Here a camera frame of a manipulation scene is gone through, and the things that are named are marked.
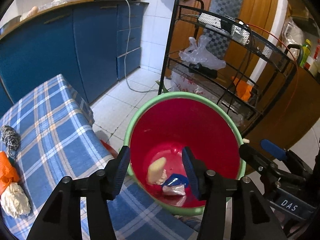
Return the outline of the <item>wooden door frame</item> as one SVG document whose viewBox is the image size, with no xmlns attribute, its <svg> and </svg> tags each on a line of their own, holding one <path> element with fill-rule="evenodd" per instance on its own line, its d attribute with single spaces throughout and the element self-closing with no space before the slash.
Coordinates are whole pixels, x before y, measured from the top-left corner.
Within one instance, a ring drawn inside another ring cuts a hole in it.
<svg viewBox="0 0 320 240">
<path fill-rule="evenodd" d="M 286 0 L 181 0 L 180 3 L 190 7 L 204 7 L 205 10 L 222 16 L 239 18 L 270 41 L 274 41 L 274 36 L 279 36 L 287 8 Z M 217 79 L 225 85 L 231 82 L 247 50 L 219 34 L 212 33 L 211 36 L 213 54 L 227 63 L 227 66 L 219 71 Z"/>
</svg>

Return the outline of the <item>orange cloth on shelf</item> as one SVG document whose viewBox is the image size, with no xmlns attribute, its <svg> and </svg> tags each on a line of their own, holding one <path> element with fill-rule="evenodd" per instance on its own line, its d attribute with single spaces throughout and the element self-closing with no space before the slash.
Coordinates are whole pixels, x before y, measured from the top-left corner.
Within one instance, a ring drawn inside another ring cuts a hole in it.
<svg viewBox="0 0 320 240">
<path fill-rule="evenodd" d="M 253 86 L 249 85 L 246 81 L 234 76 L 232 77 L 231 90 L 235 91 L 236 96 L 239 97 L 242 101 L 249 101 L 249 98 L 252 96 L 252 89 Z"/>
</svg>

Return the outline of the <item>yellow sponge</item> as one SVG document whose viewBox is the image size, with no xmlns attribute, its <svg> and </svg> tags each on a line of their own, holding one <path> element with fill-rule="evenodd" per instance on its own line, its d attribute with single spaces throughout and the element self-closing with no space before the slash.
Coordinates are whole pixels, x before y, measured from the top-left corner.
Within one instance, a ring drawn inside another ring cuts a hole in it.
<svg viewBox="0 0 320 240">
<path fill-rule="evenodd" d="M 150 164 L 147 173 L 147 182 L 150 185 L 156 185 L 155 182 L 161 178 L 166 162 L 167 159 L 165 157 L 161 157 Z"/>
</svg>

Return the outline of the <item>blue lower kitchen cabinets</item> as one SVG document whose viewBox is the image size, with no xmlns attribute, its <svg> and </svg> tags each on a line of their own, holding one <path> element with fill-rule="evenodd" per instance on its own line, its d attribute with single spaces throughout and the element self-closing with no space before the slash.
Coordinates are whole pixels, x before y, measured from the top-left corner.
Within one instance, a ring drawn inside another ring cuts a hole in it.
<svg viewBox="0 0 320 240">
<path fill-rule="evenodd" d="M 1 35 L 1 112 L 63 77 L 87 102 L 140 67 L 144 2 L 62 5 Z"/>
</svg>

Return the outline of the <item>cream wrapper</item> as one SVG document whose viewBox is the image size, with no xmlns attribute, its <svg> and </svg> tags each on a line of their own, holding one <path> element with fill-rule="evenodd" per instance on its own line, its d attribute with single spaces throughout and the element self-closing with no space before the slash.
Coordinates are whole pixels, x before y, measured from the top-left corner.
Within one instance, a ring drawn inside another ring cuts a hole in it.
<svg viewBox="0 0 320 240">
<path fill-rule="evenodd" d="M 155 182 L 155 184 L 156 185 L 163 185 L 166 180 L 167 180 L 167 173 L 166 173 L 166 170 L 164 169 L 163 172 L 162 172 L 161 178 L 159 178 Z"/>
</svg>

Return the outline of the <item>steel wool scrubber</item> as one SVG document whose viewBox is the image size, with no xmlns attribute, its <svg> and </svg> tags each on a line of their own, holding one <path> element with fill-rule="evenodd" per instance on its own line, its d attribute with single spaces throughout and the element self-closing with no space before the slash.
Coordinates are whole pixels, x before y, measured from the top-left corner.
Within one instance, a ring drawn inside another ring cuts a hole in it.
<svg viewBox="0 0 320 240">
<path fill-rule="evenodd" d="M 17 151 L 20 146 L 19 134 L 8 125 L 1 128 L 1 141 L 5 144 L 7 151 Z"/>
</svg>

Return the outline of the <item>white foam packet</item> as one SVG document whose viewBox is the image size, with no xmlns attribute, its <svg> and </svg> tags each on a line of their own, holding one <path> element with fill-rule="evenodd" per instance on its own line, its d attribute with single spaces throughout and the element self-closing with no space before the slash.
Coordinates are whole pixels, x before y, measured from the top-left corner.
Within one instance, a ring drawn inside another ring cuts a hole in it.
<svg viewBox="0 0 320 240">
<path fill-rule="evenodd" d="M 174 186 L 164 185 L 162 187 L 162 191 L 166 196 L 185 196 L 185 188 L 183 184 Z"/>
</svg>

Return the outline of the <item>blue plaid tablecloth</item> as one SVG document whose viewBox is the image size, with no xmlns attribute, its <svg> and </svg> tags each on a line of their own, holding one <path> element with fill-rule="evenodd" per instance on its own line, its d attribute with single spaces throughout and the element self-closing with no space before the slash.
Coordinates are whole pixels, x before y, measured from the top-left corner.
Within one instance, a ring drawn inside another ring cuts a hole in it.
<svg viewBox="0 0 320 240">
<path fill-rule="evenodd" d="M 112 155 L 93 131 L 93 112 L 62 76 L 42 83 L 1 118 L 20 135 L 14 166 L 31 212 L 3 215 L 9 231 L 26 239 L 44 203 L 65 176 L 85 178 L 104 168 Z M 165 211 L 137 183 L 124 180 L 108 202 L 117 239 L 196 239 L 197 232 Z"/>
</svg>

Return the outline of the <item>steel mixing bowl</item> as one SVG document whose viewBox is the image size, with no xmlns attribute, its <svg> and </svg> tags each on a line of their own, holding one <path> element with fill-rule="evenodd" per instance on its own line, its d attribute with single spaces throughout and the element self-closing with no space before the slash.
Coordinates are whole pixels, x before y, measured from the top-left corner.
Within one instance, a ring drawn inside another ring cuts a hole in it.
<svg viewBox="0 0 320 240">
<path fill-rule="evenodd" d="M 1 28 L 0 28 L 0 34 L 4 34 L 8 29 L 10 29 L 12 26 L 14 26 L 15 24 L 20 22 L 20 18 L 21 15 L 18 15 L 14 18 L 12 18 L 11 20 L 9 20 L 6 24 L 4 24 Z"/>
</svg>

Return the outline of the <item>red bucket green rim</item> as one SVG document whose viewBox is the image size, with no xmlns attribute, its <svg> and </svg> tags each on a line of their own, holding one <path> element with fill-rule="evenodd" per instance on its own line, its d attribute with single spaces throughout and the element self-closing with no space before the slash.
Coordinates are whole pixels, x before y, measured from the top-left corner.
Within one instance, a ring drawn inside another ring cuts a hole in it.
<svg viewBox="0 0 320 240">
<path fill-rule="evenodd" d="M 131 151 L 129 175 L 159 205 L 174 215 L 204 211 L 201 180 L 207 170 L 235 180 L 244 176 L 240 158 L 242 136 L 231 118 L 215 103 L 188 92 L 168 92 L 150 99 L 131 119 L 124 144 Z M 168 178 L 186 183 L 183 196 L 170 196 L 148 180 L 150 165 L 165 159 Z"/>
</svg>

